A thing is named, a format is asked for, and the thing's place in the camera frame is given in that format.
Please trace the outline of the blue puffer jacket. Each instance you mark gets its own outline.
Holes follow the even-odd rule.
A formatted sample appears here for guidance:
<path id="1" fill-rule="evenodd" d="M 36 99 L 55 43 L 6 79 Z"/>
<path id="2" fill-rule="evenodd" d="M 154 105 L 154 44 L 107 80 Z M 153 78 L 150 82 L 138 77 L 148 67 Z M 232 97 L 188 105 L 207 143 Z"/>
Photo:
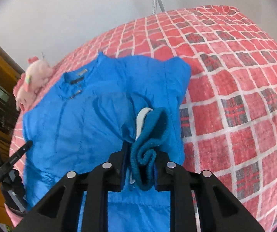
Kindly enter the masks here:
<path id="1" fill-rule="evenodd" d="M 42 100 L 23 115 L 26 153 L 24 186 L 30 207 L 69 171 L 89 172 L 136 138 L 136 118 L 145 107 L 168 110 L 163 150 L 185 159 L 179 108 L 190 66 L 178 57 L 159 61 L 100 53 L 89 64 L 61 76 Z"/>

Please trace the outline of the pink plush unicorn toy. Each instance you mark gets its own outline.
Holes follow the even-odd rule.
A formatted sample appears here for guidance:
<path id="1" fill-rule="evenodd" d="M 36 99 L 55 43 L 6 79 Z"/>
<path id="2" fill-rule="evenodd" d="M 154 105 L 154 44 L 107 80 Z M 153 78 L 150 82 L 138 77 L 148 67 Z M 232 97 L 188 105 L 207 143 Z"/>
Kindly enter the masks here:
<path id="1" fill-rule="evenodd" d="M 44 55 L 28 59 L 29 66 L 21 74 L 13 88 L 17 111 L 24 111 L 34 102 L 38 91 L 45 86 L 53 75 L 53 68 L 45 60 Z"/>

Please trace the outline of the red plaid bed cover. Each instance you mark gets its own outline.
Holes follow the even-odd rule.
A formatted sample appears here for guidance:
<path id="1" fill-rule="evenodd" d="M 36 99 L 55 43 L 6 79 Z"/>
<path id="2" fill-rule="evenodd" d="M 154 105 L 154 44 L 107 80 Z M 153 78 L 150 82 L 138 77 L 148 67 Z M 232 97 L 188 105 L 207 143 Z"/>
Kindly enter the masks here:
<path id="1" fill-rule="evenodd" d="M 179 108 L 187 170 L 209 170 L 265 231 L 277 227 L 277 43 L 237 8 L 172 10 L 123 24 L 77 48 L 54 68 L 35 102 L 22 112 L 11 152 L 27 140 L 23 115 L 61 76 L 103 53 L 141 55 L 190 66 Z"/>

